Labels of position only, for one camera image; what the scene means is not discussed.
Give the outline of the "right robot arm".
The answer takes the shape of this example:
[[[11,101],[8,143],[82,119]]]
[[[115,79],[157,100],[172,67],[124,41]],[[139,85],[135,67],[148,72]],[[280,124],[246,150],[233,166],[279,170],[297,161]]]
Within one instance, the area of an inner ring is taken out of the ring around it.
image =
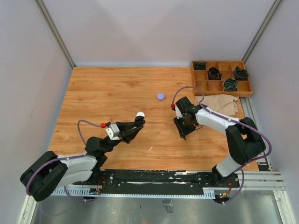
[[[181,138],[185,139],[197,126],[207,126],[226,137],[229,154],[212,168],[212,182],[218,187],[225,185],[231,174],[266,149],[262,134],[249,117],[232,118],[215,112],[206,105],[194,105],[187,97],[172,103],[171,109],[176,112],[173,121]]]

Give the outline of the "black earbud charging case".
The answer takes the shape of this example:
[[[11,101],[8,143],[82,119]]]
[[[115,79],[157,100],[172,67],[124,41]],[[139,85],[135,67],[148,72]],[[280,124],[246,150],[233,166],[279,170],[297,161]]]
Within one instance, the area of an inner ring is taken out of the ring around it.
[[[144,126],[145,124],[145,118],[143,116],[136,116],[135,118],[135,126],[139,127],[139,126]]]

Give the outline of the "white earbud charging case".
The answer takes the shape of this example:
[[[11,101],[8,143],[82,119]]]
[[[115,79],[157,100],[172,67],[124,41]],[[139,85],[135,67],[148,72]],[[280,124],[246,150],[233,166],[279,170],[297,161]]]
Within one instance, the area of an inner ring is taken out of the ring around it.
[[[138,113],[136,114],[136,116],[137,116],[137,117],[142,116],[142,117],[145,118],[145,114],[144,114],[143,112],[138,112]]]

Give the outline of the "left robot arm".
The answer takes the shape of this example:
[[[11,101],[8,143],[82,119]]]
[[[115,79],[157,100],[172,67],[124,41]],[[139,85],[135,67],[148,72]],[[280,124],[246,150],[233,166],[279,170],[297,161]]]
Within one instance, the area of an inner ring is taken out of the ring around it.
[[[105,154],[121,142],[129,144],[144,124],[143,116],[137,116],[133,122],[102,123],[99,126],[106,130],[107,136],[90,137],[84,141],[84,153],[58,155],[53,151],[45,152],[20,177],[27,195],[40,202],[57,188],[75,182],[96,184],[100,180],[100,167],[107,160]]]

